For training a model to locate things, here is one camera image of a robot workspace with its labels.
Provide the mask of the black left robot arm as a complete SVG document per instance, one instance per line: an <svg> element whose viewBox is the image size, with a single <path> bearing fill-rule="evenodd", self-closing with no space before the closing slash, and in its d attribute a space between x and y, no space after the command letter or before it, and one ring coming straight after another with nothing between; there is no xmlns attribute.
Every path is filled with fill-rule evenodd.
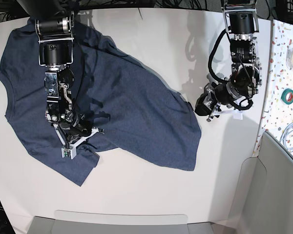
<svg viewBox="0 0 293 234"><path fill-rule="evenodd" d="M256 55L259 32L256 1L224 0L222 12L225 29L218 36L209 55L208 70L212 78L195 105L195 113L212 121L221 114L242 113L253 106L252 98L261 86L261 65ZM220 78L212 68L212 60L222 38L229 40L232 60L231 75Z"/></svg>

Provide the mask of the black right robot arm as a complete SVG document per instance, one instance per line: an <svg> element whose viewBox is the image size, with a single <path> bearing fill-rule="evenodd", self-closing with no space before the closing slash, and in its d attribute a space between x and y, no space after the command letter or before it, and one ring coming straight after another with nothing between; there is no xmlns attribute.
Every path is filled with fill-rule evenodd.
<svg viewBox="0 0 293 234"><path fill-rule="evenodd" d="M35 20L39 38L39 65L46 68L44 85L47 91L45 117L54 127L62 149L76 149L99 132L84 120L77 109L77 99L71 89L75 14L77 0L20 0L19 5Z"/></svg>

